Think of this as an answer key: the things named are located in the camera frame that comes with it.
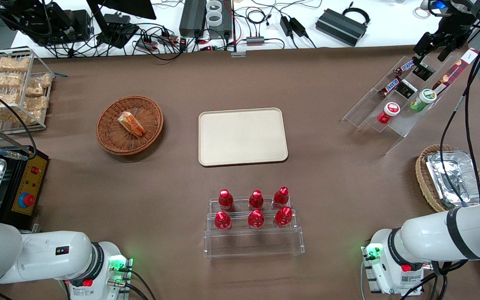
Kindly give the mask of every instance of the foil container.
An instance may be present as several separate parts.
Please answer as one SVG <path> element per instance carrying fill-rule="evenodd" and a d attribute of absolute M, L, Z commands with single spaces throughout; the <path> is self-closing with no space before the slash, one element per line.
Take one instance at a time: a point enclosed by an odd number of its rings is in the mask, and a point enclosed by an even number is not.
<path fill-rule="evenodd" d="M 463 151 L 449 151 L 443 152 L 443 156 L 446 172 L 442 167 L 440 152 L 433 152 L 425 156 L 425 164 L 429 169 L 429 174 L 442 204 L 449 209 L 478 205 L 478 183 L 470 155 Z"/>

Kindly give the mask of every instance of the green led light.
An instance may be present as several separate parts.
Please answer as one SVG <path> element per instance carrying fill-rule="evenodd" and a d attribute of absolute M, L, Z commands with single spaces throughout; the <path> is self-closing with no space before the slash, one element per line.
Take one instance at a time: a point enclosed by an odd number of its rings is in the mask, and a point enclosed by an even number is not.
<path fill-rule="evenodd" d="M 379 258 L 381 256 L 381 251 L 383 250 L 383 245 L 379 243 L 371 243 L 366 246 L 366 252 L 369 256 Z"/>
<path fill-rule="evenodd" d="M 112 270 L 119 270 L 125 266 L 127 259 L 123 255 L 114 255 L 109 259 L 109 268 Z"/>

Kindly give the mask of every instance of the white table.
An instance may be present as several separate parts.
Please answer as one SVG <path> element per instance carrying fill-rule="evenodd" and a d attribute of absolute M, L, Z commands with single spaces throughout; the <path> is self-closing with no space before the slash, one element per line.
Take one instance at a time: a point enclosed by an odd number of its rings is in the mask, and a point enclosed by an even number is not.
<path fill-rule="evenodd" d="M 294 2 L 294 0 L 280 0 L 282 2 Z M 268 0 L 258 0 L 259 3 L 268 3 L 273 4 L 273 1 Z M 320 3 L 320 0 L 311 0 L 307 2 L 308 5 L 317 6 Z M 430 16 L 428 19 L 418 19 L 412 14 L 412 11 L 418 7 L 421 3 L 421 0 L 407 0 L 403 4 L 398 4 L 393 0 L 355 0 L 353 7 L 358 7 L 365 10 L 371 18 L 370 23 L 368 24 L 367 31 L 365 35 L 358 41 L 356 47 L 378 47 L 378 46 L 400 46 L 400 45 L 414 45 L 425 32 L 435 32 L 438 28 L 438 21 L 440 18 Z M 83 0 L 65 0 L 58 1 L 58 4 L 63 9 L 71 10 L 87 10 L 90 13 L 90 9 L 85 1 Z M 246 6 L 258 6 L 254 4 L 251 0 L 243 0 L 240 3 L 233 2 L 235 10 Z M 293 5 L 288 8 L 284 8 L 283 12 L 287 13 L 291 17 L 295 17 L 301 22 L 301 24 L 306 28 L 310 38 L 316 44 L 317 47 L 329 47 L 329 48 L 341 48 L 349 47 L 348 45 L 332 38 L 320 32 L 316 29 L 316 21 L 318 17 L 323 14 L 324 9 L 331 8 L 334 11 L 342 12 L 345 8 L 349 6 L 348 1 L 333 1 L 333 0 L 322 0 L 320 8 L 307 8 L 301 5 Z M 181 19 L 181 14 L 183 12 L 183 4 L 179 4 L 177 7 L 168 7 L 168 6 L 158 6 L 154 5 L 155 13 L 157 16 L 156 20 L 149 19 L 137 19 L 136 17 L 131 17 L 131 23 L 157 23 L 164 25 L 166 28 L 173 30 L 176 34 L 179 33 L 179 22 Z M 270 8 L 264 9 L 265 12 L 269 12 Z M 105 13 L 114 13 L 114 10 L 110 8 L 102 8 L 101 12 Z M 245 15 L 245 9 L 239 10 L 239 13 Z M 350 12 L 346 14 L 348 17 L 362 23 L 364 22 L 364 17 L 362 15 Z M 253 14 L 252 19 L 258 20 L 260 14 Z M 248 25 L 245 19 L 241 17 L 236 17 L 237 29 L 236 29 L 236 38 L 244 39 L 246 36 L 249 36 Z M 294 49 L 292 40 L 289 37 L 284 36 L 282 29 L 280 28 L 280 14 L 275 9 L 272 12 L 272 17 L 269 18 L 270 25 L 266 26 L 265 23 L 261 24 L 260 34 L 265 38 L 280 38 L 285 42 L 286 49 Z M 100 29 L 95 19 L 93 21 L 95 27 L 95 33 L 99 33 Z M 238 29 L 240 25 L 242 29 L 242 36 L 239 37 L 240 30 Z M 153 25 L 139 25 L 142 29 L 148 29 Z M 128 42 L 125 46 L 125 51 L 128 55 L 133 52 L 132 41 L 139 39 L 139 36 L 133 36 L 132 40 Z M 302 38 L 295 36 L 295 43 L 299 48 L 312 48 L 312 44 L 307 40 L 307 38 Z M 82 46 L 84 42 L 76 42 L 74 49 Z M 194 44 L 189 45 L 189 51 L 192 51 Z M 212 40 L 207 45 L 216 45 L 223 46 L 223 41 L 221 40 Z M 28 36 L 18 32 L 12 47 L 19 46 L 29 46 L 32 48 L 40 57 L 49 58 L 53 57 L 47 49 L 39 47 L 36 45 Z M 266 49 L 280 49 L 282 48 L 282 43 L 278 40 L 272 40 L 271 43 L 266 43 L 261 46 L 246 46 L 245 42 L 242 42 L 238 45 L 238 51 L 248 51 L 248 50 L 266 50 Z M 99 46 L 98 52 L 101 53 L 107 49 L 107 45 Z M 93 55 L 95 51 L 88 51 L 87 55 Z M 163 53 L 164 50 L 160 47 L 160 53 Z M 118 48 L 112 48 L 109 50 L 109 55 L 124 55 L 124 51 Z"/>

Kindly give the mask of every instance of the yellow control panel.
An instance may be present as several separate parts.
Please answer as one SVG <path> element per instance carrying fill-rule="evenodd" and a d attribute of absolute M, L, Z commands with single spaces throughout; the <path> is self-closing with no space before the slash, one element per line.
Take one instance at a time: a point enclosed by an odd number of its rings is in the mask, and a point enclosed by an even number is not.
<path fill-rule="evenodd" d="M 21 178 L 16 198 L 12 203 L 12 211 L 15 213 L 23 213 L 24 215 L 32 215 L 36 204 L 36 198 L 40 191 L 40 184 L 44 179 L 46 166 L 45 159 L 36 156 L 34 159 L 27 161 L 27 167 Z"/>

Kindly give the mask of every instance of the wicker basket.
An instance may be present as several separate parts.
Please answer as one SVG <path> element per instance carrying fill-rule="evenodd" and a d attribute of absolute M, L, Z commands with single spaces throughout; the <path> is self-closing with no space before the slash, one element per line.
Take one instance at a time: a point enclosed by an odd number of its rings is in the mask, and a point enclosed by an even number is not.
<path fill-rule="evenodd" d="M 128 111 L 140 122 L 146 133 L 137 138 L 118 122 L 122 112 Z M 97 120 L 95 136 L 107 152 L 132 155 L 149 147 L 159 136 L 164 117 L 158 104 L 148 97 L 132 95 L 109 105 Z"/>
<path fill-rule="evenodd" d="M 443 150 L 455 151 L 455 150 L 458 150 L 458 148 L 452 147 L 450 145 L 444 145 Z M 438 198 L 438 194 L 436 193 L 436 188 L 429 174 L 429 169 L 425 164 L 425 156 L 429 153 L 438 152 L 438 151 L 440 151 L 440 144 L 431 145 L 425 148 L 423 152 L 421 152 L 420 156 L 416 160 L 416 178 L 417 178 L 417 182 L 420 185 L 421 192 L 423 193 L 423 196 L 425 197 L 429 205 L 431 205 L 431 207 L 436 211 L 446 211 L 448 210 L 448 208 L 445 207 L 445 205 L 442 204 L 440 199 Z"/>

